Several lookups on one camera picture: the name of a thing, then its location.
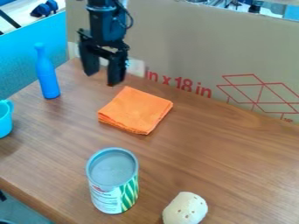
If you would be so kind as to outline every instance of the cardboard box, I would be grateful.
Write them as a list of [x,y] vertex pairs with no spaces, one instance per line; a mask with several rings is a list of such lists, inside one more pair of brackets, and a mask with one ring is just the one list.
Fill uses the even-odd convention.
[[[88,27],[84,7],[66,3],[70,42]],[[297,22],[176,0],[130,0],[129,11],[129,54],[149,79],[299,122]]]

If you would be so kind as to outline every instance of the blue bottle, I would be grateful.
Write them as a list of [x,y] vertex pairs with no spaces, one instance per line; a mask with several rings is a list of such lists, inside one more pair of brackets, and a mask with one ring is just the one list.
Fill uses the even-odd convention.
[[38,51],[36,71],[43,96],[46,99],[54,99],[60,95],[54,66],[45,55],[45,46],[43,43],[36,43],[35,49]]

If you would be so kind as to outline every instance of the blue cup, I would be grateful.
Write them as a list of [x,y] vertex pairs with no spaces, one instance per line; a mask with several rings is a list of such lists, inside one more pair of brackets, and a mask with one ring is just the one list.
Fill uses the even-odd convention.
[[12,130],[12,101],[0,101],[0,138],[6,137]]

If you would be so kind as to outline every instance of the blue partition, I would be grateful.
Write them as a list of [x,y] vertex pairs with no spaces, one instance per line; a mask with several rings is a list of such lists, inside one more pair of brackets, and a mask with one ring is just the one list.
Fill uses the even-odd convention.
[[56,67],[66,62],[65,11],[0,36],[0,100],[37,79],[36,42],[45,43]]

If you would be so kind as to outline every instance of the green can label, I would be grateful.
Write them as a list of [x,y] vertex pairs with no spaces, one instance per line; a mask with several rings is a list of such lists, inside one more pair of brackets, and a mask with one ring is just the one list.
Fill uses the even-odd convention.
[[103,213],[120,214],[130,209],[138,199],[138,176],[135,175],[125,185],[112,191],[103,191],[100,186],[89,182],[90,192],[94,205]]

